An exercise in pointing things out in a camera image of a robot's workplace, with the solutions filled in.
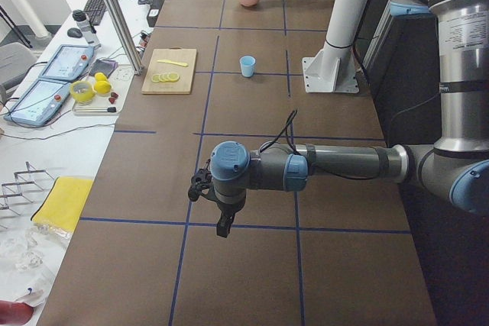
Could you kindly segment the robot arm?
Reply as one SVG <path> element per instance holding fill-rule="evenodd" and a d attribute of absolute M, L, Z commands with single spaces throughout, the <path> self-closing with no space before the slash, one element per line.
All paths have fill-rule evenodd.
<path fill-rule="evenodd" d="M 207 198 L 230 233 L 249 189 L 298 192 L 317 173 L 408 182 L 455 207 L 488 213 L 488 0 L 390 0 L 393 16 L 434 15 L 438 23 L 441 136 L 431 145 L 338 147 L 279 144 L 258 150 L 217 145 L 205 175 Z"/>

